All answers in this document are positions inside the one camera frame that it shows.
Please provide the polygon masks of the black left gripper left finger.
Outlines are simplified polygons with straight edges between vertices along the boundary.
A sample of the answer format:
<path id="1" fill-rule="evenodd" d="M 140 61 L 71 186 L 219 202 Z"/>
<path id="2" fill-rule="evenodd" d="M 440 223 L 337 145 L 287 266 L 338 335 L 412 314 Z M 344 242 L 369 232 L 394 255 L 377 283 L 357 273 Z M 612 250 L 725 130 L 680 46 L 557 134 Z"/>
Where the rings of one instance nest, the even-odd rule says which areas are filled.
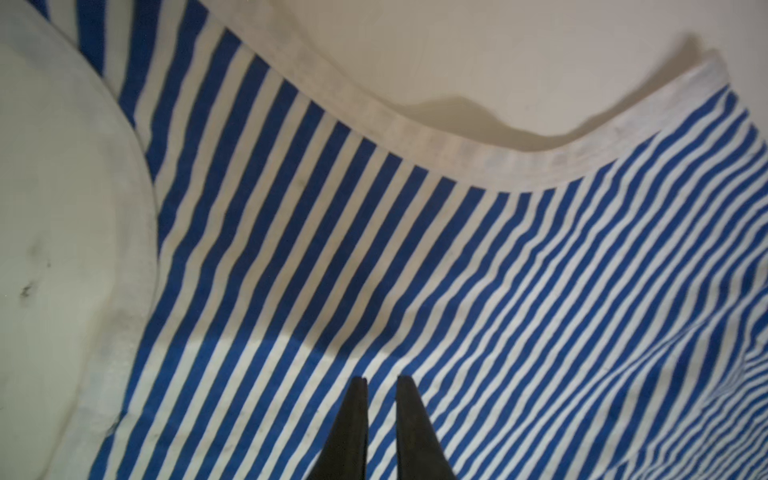
<path id="1" fill-rule="evenodd" d="M 368 445 L 367 380 L 353 377 L 307 479 L 366 478 Z"/>

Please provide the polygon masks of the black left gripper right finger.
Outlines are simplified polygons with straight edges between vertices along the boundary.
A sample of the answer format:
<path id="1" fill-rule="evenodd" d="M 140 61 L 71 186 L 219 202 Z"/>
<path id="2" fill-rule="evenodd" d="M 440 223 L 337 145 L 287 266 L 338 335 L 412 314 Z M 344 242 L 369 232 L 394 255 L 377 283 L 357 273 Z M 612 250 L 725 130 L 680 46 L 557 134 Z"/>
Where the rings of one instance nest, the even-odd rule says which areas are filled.
<path id="1" fill-rule="evenodd" d="M 396 449 L 398 479 L 456 479 L 410 376 L 396 384 Z"/>

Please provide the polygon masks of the blue white striped tank top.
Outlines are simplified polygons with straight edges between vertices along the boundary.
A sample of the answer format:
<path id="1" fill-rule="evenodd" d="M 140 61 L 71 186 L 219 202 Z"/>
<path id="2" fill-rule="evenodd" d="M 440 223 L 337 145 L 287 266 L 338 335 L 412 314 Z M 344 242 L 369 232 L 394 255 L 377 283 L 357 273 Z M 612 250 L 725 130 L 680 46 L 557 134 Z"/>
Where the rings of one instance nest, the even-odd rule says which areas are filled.
<path id="1" fill-rule="evenodd" d="M 767 143 L 715 55 L 524 153 L 360 91 L 264 1 L 38 1 L 137 135 L 159 282 L 53 479 L 302 479 L 411 376 L 461 479 L 767 475 Z"/>

